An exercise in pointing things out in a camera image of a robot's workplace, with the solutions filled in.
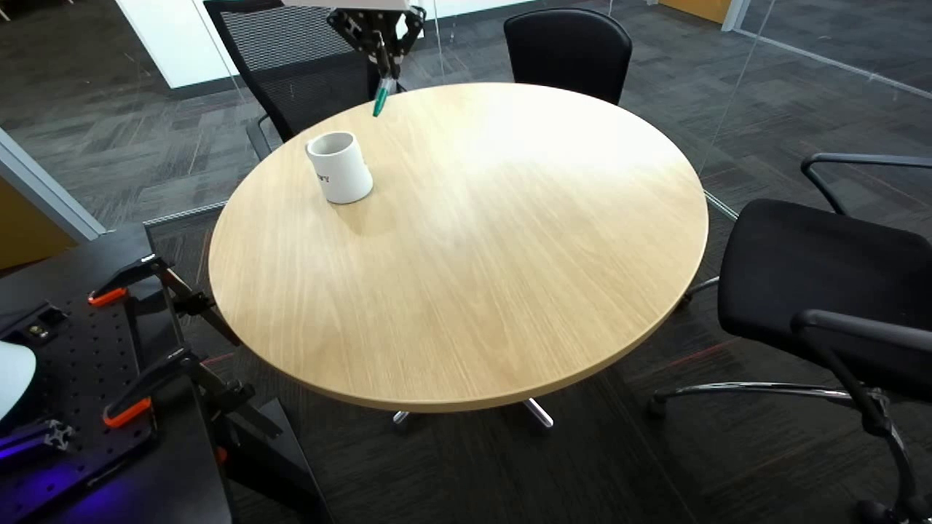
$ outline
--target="office chair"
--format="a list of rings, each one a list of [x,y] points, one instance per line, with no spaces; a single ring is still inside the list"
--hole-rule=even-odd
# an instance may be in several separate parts
[[[786,200],[748,203],[732,230],[719,270],[725,331],[770,344],[818,366],[841,386],[786,380],[714,380],[652,393],[647,412],[663,415],[676,395],[780,393],[841,401],[863,428],[888,443],[898,500],[858,504],[864,522],[927,522],[905,446],[885,393],[932,401],[932,245],[905,230],[850,219],[816,165],[932,168],[932,156],[813,153],[805,177],[832,213]]]
[[[376,66],[326,24],[330,8],[280,0],[203,0],[203,6],[283,139],[376,95]]]
[[[591,8],[541,8],[503,19],[516,82],[550,83],[617,105],[631,37]]]

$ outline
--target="wooden tabletop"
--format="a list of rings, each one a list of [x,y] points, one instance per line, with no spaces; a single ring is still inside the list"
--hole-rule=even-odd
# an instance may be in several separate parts
[[[353,130],[371,198],[323,200],[304,145]],[[209,245],[222,315],[270,366],[384,411],[541,395],[631,353],[697,277],[687,156],[617,105],[448,83],[343,110],[264,156]]]

